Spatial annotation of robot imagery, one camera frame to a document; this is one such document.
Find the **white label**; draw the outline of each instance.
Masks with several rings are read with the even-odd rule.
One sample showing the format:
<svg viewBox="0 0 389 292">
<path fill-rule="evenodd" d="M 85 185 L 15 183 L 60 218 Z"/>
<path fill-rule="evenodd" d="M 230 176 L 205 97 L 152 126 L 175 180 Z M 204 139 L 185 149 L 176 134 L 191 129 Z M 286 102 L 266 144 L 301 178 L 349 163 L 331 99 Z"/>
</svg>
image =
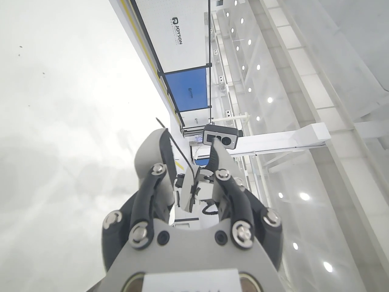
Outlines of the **white label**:
<svg viewBox="0 0 389 292">
<path fill-rule="evenodd" d="M 146 274 L 142 292 L 242 292 L 237 269 Z"/>
</svg>

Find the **yellow stripe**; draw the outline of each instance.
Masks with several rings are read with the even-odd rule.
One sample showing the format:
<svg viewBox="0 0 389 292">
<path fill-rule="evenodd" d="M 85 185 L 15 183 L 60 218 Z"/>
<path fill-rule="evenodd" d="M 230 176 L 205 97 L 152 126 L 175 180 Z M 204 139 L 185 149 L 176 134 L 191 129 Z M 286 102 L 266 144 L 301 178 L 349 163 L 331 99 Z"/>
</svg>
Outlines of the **yellow stripe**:
<svg viewBox="0 0 389 292">
<path fill-rule="evenodd" d="M 133 20 L 132 17 L 131 17 L 131 14 L 130 14 L 130 12 L 129 12 L 129 10 L 128 10 L 128 7 L 126 6 L 124 0 L 120 0 L 120 1 L 121 1 L 122 5 L 123 5 L 125 11 L 126 11 L 126 14 L 127 14 L 127 16 L 128 16 L 128 19 L 129 19 L 129 21 L 130 21 L 130 23 L 131 23 L 131 25 L 132 25 L 132 28 L 133 28 L 133 30 L 135 31 L 136 36 L 138 37 L 138 40 L 139 40 L 139 42 L 140 42 L 140 44 L 141 44 L 141 46 L 142 46 L 142 49 L 143 49 L 144 53 L 146 54 L 147 59 L 149 60 L 149 64 L 150 64 L 151 68 L 153 69 L 154 74 L 155 74 L 155 76 L 157 77 L 158 82 L 159 82 L 160 85 L 161 85 L 161 88 L 162 88 L 162 90 L 163 90 L 163 92 L 164 92 L 164 94 L 165 94 L 166 99 L 168 100 L 168 103 L 169 103 L 169 105 L 170 105 L 170 108 L 172 109 L 172 111 L 173 111 L 173 113 L 174 113 L 174 117 L 176 118 L 178 124 L 182 127 L 181 122 L 180 122 L 180 120 L 179 120 L 177 114 L 175 113 L 174 106 L 173 106 L 173 104 L 172 104 L 172 102 L 171 102 L 171 100 L 170 100 L 170 98 L 169 98 L 169 96 L 168 96 L 167 91 L 165 90 L 165 86 L 164 86 L 164 84 L 162 83 L 161 79 L 159 78 L 157 69 L 155 68 L 155 66 L 154 66 L 154 64 L 153 64 L 153 62 L 152 62 L 152 60 L 151 60 L 151 57 L 150 57 L 149 53 L 148 53 L 147 50 L 146 50 L 146 46 L 144 45 L 143 40 L 142 40 L 142 38 L 141 38 L 141 36 L 140 36 L 140 34 L 139 34 L 139 31 L 138 31 L 138 29 L 137 29 L 136 26 L 135 26 L 134 20 Z M 131 8 L 132 8 L 132 10 L 133 10 L 133 7 L 132 7 L 132 4 L 131 4 L 130 0 L 128 0 L 128 2 L 129 2 L 130 6 L 131 6 Z"/>
<path fill-rule="evenodd" d="M 181 166 L 180 163 L 178 163 L 178 162 L 176 161 L 175 164 L 176 164 L 178 167 L 180 167 L 182 170 L 184 170 L 184 168 Z"/>
</svg>

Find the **pegboard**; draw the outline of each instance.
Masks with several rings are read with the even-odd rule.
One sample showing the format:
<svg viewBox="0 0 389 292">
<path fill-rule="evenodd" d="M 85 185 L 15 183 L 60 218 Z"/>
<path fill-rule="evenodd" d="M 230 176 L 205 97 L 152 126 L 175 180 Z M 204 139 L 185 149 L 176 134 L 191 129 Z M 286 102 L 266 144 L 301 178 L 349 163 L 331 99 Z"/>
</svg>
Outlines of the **pegboard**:
<svg viewBox="0 0 389 292">
<path fill-rule="evenodd" d="M 208 62 L 204 0 L 135 1 L 164 72 L 200 67 Z"/>
</svg>

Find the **white beam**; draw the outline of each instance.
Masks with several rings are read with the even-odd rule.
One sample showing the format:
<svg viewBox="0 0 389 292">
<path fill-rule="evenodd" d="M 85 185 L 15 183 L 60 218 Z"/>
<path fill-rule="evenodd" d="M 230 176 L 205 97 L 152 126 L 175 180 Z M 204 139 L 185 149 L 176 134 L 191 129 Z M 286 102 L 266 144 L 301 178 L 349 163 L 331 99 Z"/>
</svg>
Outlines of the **white beam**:
<svg viewBox="0 0 389 292">
<path fill-rule="evenodd" d="M 330 139 L 324 123 L 315 123 L 298 130 L 240 137 L 234 150 L 227 150 L 233 157 L 245 156 L 262 151 L 304 150 L 310 146 L 320 146 Z M 202 146 L 195 153 L 195 159 L 208 157 L 210 146 Z"/>
</svg>

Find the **white sign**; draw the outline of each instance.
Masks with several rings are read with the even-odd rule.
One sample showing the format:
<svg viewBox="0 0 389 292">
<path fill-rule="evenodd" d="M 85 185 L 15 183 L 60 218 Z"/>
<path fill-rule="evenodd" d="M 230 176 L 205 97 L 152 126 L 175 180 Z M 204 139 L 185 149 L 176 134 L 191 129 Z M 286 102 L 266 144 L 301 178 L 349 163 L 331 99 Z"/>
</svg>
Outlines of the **white sign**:
<svg viewBox="0 0 389 292">
<path fill-rule="evenodd" d="M 146 274 L 142 292 L 242 292 L 237 269 Z"/>
<path fill-rule="evenodd" d="M 135 0 L 164 72 L 207 64 L 203 0 Z"/>
</svg>

